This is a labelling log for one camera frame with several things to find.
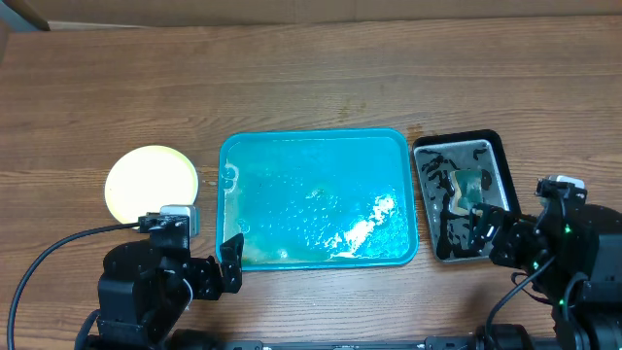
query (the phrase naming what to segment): blue water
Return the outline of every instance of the blue water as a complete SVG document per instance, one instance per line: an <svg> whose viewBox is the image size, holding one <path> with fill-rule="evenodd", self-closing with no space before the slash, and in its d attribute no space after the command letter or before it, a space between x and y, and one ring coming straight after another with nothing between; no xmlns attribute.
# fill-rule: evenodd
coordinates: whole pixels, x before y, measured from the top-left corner
<svg viewBox="0 0 622 350"><path fill-rule="evenodd" d="M219 209L224 240L244 233L243 266L382 264L414 255L408 150L404 163L405 140L389 132L233 136L238 142L222 155Z"/></svg>

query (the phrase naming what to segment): wooden table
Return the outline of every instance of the wooden table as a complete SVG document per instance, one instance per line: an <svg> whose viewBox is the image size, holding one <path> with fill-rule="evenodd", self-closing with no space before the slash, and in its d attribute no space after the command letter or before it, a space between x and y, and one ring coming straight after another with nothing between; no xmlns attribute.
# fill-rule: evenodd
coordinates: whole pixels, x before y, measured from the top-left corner
<svg viewBox="0 0 622 350"><path fill-rule="evenodd" d="M0 69L0 332L39 253L115 222L106 175L149 144L197 166L200 257L215 252L219 148L248 130L390 126L413 142L492 128L525 212L540 211L536 179L550 173L583 178L590 201L622 210L621 43L622 17L12 35ZM511 270L437 262L419 196L417 206L421 246L408 265L246 273L238 295L194 303L178 326L272 342L472 332L512 287ZM104 255L141 238L102 234L50 256L22 296L17 347L71 348L98 306ZM550 335L549 313L520 294L497 321Z"/></svg>

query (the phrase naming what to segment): cable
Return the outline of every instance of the cable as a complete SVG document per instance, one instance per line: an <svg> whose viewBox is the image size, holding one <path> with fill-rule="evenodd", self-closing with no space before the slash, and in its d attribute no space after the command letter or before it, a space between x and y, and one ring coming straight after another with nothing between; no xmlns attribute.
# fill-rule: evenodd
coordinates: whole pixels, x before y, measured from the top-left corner
<svg viewBox="0 0 622 350"><path fill-rule="evenodd" d="M564 303L562 304L562 315L564 316L564 320L567 321L569 318L568 307L570 304L570 292L572 292L574 285L581 281L587 281L588 279L589 278L587 277L587 275L580 271L576 272L570 279L568 285L566 286L566 289L564 290Z"/></svg>
<svg viewBox="0 0 622 350"><path fill-rule="evenodd" d="M499 312L499 310L501 310L501 308L512 297L516 296L516 294L518 292L520 292L523 288L525 288L525 286L527 286L532 281L534 281L554 261L555 261L555 257L553 257L553 258L549 259L547 262L545 262L544 265L540 269L536 270L536 272L534 272L531 276L525 278L523 280L523 282L519 283L516 287L514 287L511 291L509 291L509 293L507 293L505 295L505 297L503 297L501 300L499 300L497 305L495 305L495 307L493 307L493 309L490 311L490 314L488 315L488 319L486 320L486 326L485 326L484 330L486 332L486 337L488 338L488 341L493 343L492 344L493 345L493 349L495 349L495 348L500 349L500 350L502 349L501 346L499 345L499 342L497 341L497 338L495 336L493 336L493 334L492 334L493 320L495 319L495 315L497 314L497 312Z"/></svg>
<svg viewBox="0 0 622 350"><path fill-rule="evenodd" d="M15 341L14 341L14 332L15 332L15 325L16 325L17 304L19 303L19 298L21 297L21 293L23 292L24 287L26 287L26 283L28 282L28 279L30 279L30 276L32 276L33 272L39 266L39 264L41 264L43 259L45 259L49 254L51 254L58 247L64 245L65 243L71 242L72 240L86 237L88 235L92 235L95 233L107 232L107 231L123 229L123 228L135 228L137 226L138 226L138 223L132 223L132 224L112 225L108 227L89 229L89 230L82 231L76 234L72 234L69 237L65 237L59 240L58 242L52 244L50 248L46 249L43 253L41 253L41 255L37 259L35 259L35 261L30 265L30 267L28 267L23 277L21 277L21 281L19 281L19 284L17 285L16 293L13 295L13 301L11 301L11 308L9 309L9 321L7 323L8 350L15 350L16 348Z"/></svg>
<svg viewBox="0 0 622 350"><path fill-rule="evenodd" d="M510 279L512 280L512 283L514 284L514 286L518 286L518 283L516 283L516 277L518 276L525 276L527 277L528 274L525 272L514 272L512 273L512 276L510 277ZM525 292L528 296L530 296L533 300L537 301L537 302L541 302L543 304L546 305L552 305L553 303L547 299L546 297L538 297L538 296L534 296L533 294L529 293L526 289L523 288L523 292Z"/></svg>

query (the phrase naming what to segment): round yellow plate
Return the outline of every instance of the round yellow plate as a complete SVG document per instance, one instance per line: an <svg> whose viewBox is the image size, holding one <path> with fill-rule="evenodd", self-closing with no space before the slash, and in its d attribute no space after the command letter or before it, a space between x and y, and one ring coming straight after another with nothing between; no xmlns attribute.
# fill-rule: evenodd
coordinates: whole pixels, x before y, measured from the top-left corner
<svg viewBox="0 0 622 350"><path fill-rule="evenodd" d="M168 204L193 204L198 176L190 160L164 146L145 146L121 157L105 186L106 205L122 224Z"/></svg>

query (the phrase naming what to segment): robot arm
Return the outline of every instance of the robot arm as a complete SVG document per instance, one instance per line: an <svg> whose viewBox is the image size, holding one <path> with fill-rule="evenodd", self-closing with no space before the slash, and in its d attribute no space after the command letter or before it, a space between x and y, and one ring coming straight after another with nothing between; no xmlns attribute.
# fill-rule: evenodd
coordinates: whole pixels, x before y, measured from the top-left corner
<svg viewBox="0 0 622 350"><path fill-rule="evenodd" d="M97 287L99 335L79 335L77 349L164 348L193 299L218 300L240 290L244 236L221 245L220 268L213 257L192 258L195 213L193 207L162 207L139 219L139 232L149 239L121 244L106 255Z"/></svg>
<svg viewBox="0 0 622 350"><path fill-rule="evenodd" d="M476 204L470 213L471 247L492 241L493 263L523 269L553 305L563 349L622 348L622 214L585 204L582 182L540 180L544 210L536 218Z"/></svg>

